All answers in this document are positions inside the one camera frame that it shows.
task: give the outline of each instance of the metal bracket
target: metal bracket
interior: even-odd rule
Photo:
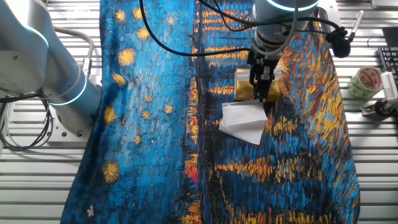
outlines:
[[[57,112],[54,108],[50,107],[51,114],[53,115],[54,129],[49,140],[49,144],[65,144],[65,143],[78,143],[86,145],[91,131],[82,131],[73,133],[66,129],[57,118]]]

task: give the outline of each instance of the fabric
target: fabric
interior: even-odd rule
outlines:
[[[195,1],[145,1],[167,46],[249,46]],[[251,16],[252,1],[221,2]],[[136,0],[101,0],[103,102],[61,223],[356,223],[359,185],[343,103],[322,36],[280,61],[260,146],[218,131],[247,53],[187,58],[161,49]]]

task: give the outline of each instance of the metal table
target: metal table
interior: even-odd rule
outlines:
[[[359,10],[364,19],[348,58],[334,58],[343,95],[356,170],[361,187],[360,224],[398,223],[398,130],[394,118],[375,122],[361,116],[360,107],[371,101],[355,100],[347,82],[365,65],[378,67],[376,50],[385,46],[381,27],[398,26],[398,11],[373,9],[366,0],[337,0],[343,25],[351,28]],[[52,0],[49,11],[55,26],[80,30],[92,36],[96,50],[91,79],[101,80],[101,46],[98,29],[99,0]],[[78,62],[86,55],[83,40],[59,34]],[[28,144],[40,133],[45,110],[40,101],[16,104],[11,133]],[[84,153],[84,144],[45,145],[25,153],[4,149],[0,158],[0,223],[59,223],[69,188]]]

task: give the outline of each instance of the tape roll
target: tape roll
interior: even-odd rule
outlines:
[[[381,72],[375,67],[363,67],[348,82],[349,92],[358,99],[370,100],[383,89]]]

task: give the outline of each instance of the black cable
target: black cable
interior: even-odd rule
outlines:
[[[33,148],[33,147],[40,147],[40,146],[43,146],[45,143],[47,143],[47,142],[49,141],[49,139],[50,139],[50,137],[51,137],[51,134],[52,134],[52,132],[53,132],[53,127],[54,127],[54,123],[53,123],[53,121],[52,121],[52,120],[53,120],[53,117],[52,117],[51,111],[49,110],[49,104],[48,104],[48,102],[45,101],[45,100],[42,100],[42,103],[43,103],[43,105],[44,105],[44,107],[45,107],[45,109],[46,109],[46,111],[47,111],[47,113],[46,113],[47,120],[46,120],[46,123],[45,123],[45,125],[44,125],[44,128],[43,128],[43,130],[40,132],[39,136],[37,136],[37,138],[35,139],[35,141],[32,142],[32,144],[30,144],[29,146],[15,146],[15,145],[11,144],[9,141],[7,141],[7,139],[5,138],[5,136],[3,136],[2,130],[0,130],[0,140],[3,142],[3,144],[4,144],[9,150],[16,151],[16,152],[22,152],[22,151],[31,149],[31,148]],[[4,111],[5,111],[5,109],[6,109],[6,105],[7,105],[6,103],[3,103],[3,104],[2,104],[2,107],[1,107],[1,110],[0,110],[0,117],[3,117]],[[47,133],[48,133],[48,131],[49,131],[49,126],[50,126],[50,124],[51,124],[51,131],[50,131],[50,134],[47,135]],[[46,137],[46,136],[48,136],[47,139],[46,139],[41,145],[36,146],[36,145],[37,145],[39,142],[41,142],[41,141],[44,139],[44,137]]]
[[[16,96],[16,97],[10,97],[10,98],[0,98],[0,103],[13,103],[13,102],[17,102],[19,100],[27,100],[30,98],[35,98],[35,97],[40,97],[42,96],[39,93],[28,93],[28,94],[24,94],[21,96]]]
[[[222,10],[221,10],[221,8],[220,8],[220,5],[217,3],[217,0],[214,0],[214,3],[216,4],[216,6],[217,6],[217,8],[218,8],[218,10],[220,11],[220,12],[222,12]],[[221,18],[223,19],[223,22],[224,22],[224,25],[230,30],[230,31],[232,31],[232,32],[241,32],[241,31],[245,31],[246,29],[250,29],[250,28],[252,28],[252,27],[257,27],[257,26],[252,26],[252,25],[250,25],[250,26],[245,26],[245,27],[243,27],[243,28],[241,28],[241,29],[232,29],[232,28],[230,28],[230,26],[227,24],[227,22],[225,21],[225,18],[224,18],[224,15],[222,14],[222,13],[219,13],[220,14],[220,16],[221,16]],[[285,25],[285,24],[279,24],[279,25],[282,25],[282,26],[285,26],[285,27],[288,27],[288,28],[290,28],[290,26],[288,26],[288,25]],[[322,32],[322,31],[318,31],[318,30],[296,30],[296,32],[314,32],[314,33],[319,33],[319,34],[332,34],[332,33],[328,33],[328,32]]]
[[[159,44],[159,46],[161,46],[163,49],[165,49],[168,52],[171,52],[173,54],[186,56],[186,57],[204,57],[204,56],[210,56],[210,55],[227,54],[227,53],[242,52],[242,51],[248,51],[248,52],[252,51],[250,48],[240,48],[240,49],[231,49],[231,50],[221,50],[221,51],[217,51],[217,52],[191,54],[191,53],[178,52],[176,50],[170,49],[166,45],[164,45],[159,39],[157,39],[155,34],[150,29],[148,21],[147,21],[147,18],[146,18],[146,15],[145,15],[143,0],[139,0],[139,7],[140,7],[140,10],[141,10],[141,14],[142,14],[142,21],[144,22],[145,27],[148,30],[149,35],[153,38],[153,40],[157,44]]]
[[[276,20],[276,21],[272,21],[272,22],[252,22],[252,21],[247,21],[244,19],[240,19],[234,16],[229,15],[228,13],[225,13],[223,11],[220,11],[218,9],[216,9],[215,7],[213,7],[212,5],[208,4],[207,2],[205,2],[204,0],[198,0],[200,3],[204,4],[206,7],[208,7],[209,9],[217,12],[218,14],[221,14],[227,18],[230,18],[236,22],[240,22],[242,24],[246,24],[246,25],[250,25],[250,26],[268,26],[268,25],[273,25],[273,24],[283,24],[285,22],[292,22],[293,19],[280,19],[280,20]],[[320,19],[317,17],[301,17],[298,19],[298,21],[312,21],[312,22],[321,22],[324,24],[328,24],[329,26],[334,27],[337,31],[340,30],[340,27],[335,24],[332,21],[326,20],[326,19]]]
[[[220,8],[220,5],[218,5],[218,3],[217,3],[217,0],[214,0],[214,3],[216,4],[218,10],[219,10],[219,11],[222,11],[221,8]],[[224,15],[222,15],[222,14],[220,14],[220,15],[221,15],[221,18],[223,19],[224,25],[225,25],[230,31],[232,31],[232,32],[241,32],[241,31],[244,31],[244,30],[246,30],[246,29],[250,29],[250,28],[253,27],[253,26],[245,26],[245,27],[240,28],[240,29],[232,29],[232,28],[230,28],[230,26],[229,26],[229,25],[227,24],[227,22],[225,21]]]

